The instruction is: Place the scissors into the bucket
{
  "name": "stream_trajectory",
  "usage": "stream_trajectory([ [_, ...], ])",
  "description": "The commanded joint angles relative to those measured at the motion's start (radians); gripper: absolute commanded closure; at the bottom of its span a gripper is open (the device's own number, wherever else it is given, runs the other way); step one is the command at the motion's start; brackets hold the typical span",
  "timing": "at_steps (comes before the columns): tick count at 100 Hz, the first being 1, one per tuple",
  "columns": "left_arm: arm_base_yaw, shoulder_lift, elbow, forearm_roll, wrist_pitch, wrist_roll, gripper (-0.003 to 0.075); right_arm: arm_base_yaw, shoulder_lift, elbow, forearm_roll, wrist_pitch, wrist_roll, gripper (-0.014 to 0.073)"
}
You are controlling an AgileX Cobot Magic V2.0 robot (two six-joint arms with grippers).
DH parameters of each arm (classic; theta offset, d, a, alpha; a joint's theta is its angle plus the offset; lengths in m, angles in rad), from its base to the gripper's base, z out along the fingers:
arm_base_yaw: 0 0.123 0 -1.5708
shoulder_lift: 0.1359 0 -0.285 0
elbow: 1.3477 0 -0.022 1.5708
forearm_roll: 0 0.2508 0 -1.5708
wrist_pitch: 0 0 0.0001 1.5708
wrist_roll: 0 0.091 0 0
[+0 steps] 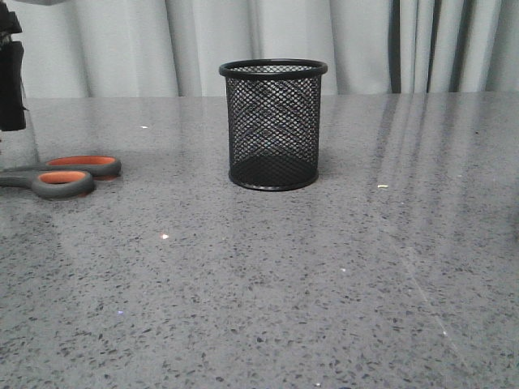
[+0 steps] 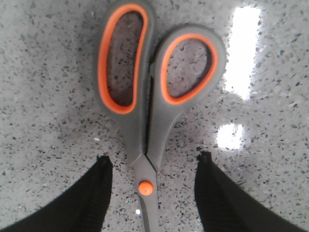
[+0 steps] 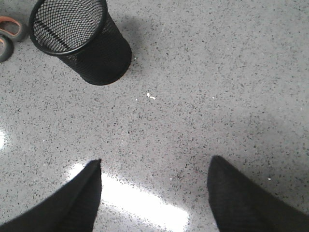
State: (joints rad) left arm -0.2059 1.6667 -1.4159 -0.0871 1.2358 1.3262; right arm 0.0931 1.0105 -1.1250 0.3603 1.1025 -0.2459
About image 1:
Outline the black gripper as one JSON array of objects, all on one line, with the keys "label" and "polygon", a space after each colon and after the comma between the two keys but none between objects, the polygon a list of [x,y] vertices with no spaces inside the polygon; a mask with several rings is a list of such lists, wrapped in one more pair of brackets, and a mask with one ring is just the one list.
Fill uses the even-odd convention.
[{"label": "black gripper", "polygon": [[1,131],[26,128],[21,68],[24,47],[12,35],[22,28],[14,11],[1,8]]}]

